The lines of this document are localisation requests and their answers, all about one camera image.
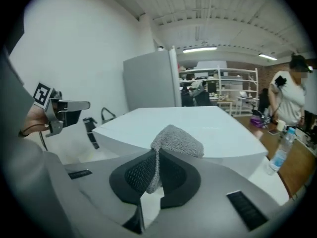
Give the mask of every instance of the purple object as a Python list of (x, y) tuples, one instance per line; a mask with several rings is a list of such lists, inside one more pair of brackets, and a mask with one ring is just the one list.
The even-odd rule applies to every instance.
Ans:
[(259, 116), (251, 116), (250, 123), (257, 128), (262, 128), (264, 125)]

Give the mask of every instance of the ceiling light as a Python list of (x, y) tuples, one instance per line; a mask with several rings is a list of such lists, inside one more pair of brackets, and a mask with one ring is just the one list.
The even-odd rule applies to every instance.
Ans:
[(196, 51), (207, 51), (207, 50), (216, 50), (217, 47), (203, 47), (203, 48), (193, 48), (183, 50), (183, 53), (196, 52)]
[(269, 57), (267, 55), (263, 55), (263, 54), (259, 54), (259, 57), (262, 57), (262, 58), (267, 58), (267, 59), (271, 59), (271, 60), (277, 60), (276, 58), (273, 58), (273, 57)]

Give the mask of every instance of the person's hand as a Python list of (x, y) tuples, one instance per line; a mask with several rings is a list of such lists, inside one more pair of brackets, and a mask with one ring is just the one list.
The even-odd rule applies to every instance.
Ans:
[(273, 121), (278, 123), (278, 113), (275, 112), (275, 114), (273, 115)]
[(303, 126), (305, 123), (305, 118), (301, 118), (301, 120), (299, 121), (299, 125), (300, 126)]
[(21, 133), (28, 135), (32, 132), (48, 130), (49, 128), (45, 126), (48, 122), (44, 110), (33, 105), (25, 118)]

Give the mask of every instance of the plastic bottle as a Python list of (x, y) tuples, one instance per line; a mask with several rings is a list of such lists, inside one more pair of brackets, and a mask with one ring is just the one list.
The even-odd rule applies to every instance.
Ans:
[(277, 172), (281, 166), (283, 165), (284, 161), (287, 158), (289, 151), (291, 150), (294, 140), (296, 138), (295, 129), (289, 128), (287, 134), (281, 140), (279, 147), (274, 154), (273, 158), (270, 160), (268, 165), (268, 173), (269, 175), (274, 174)]

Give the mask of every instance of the white t-shirt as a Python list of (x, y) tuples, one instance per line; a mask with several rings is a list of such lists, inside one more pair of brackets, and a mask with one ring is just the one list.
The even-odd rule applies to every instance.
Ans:
[[(287, 80), (285, 85), (279, 87), (280, 91), (275, 85), (275, 80), (279, 76)], [(302, 85), (295, 84), (288, 71), (279, 71), (270, 84), (273, 86), (273, 92), (277, 93), (278, 118), (285, 121), (287, 126), (295, 126), (301, 119), (301, 108), (305, 104), (305, 91)]]

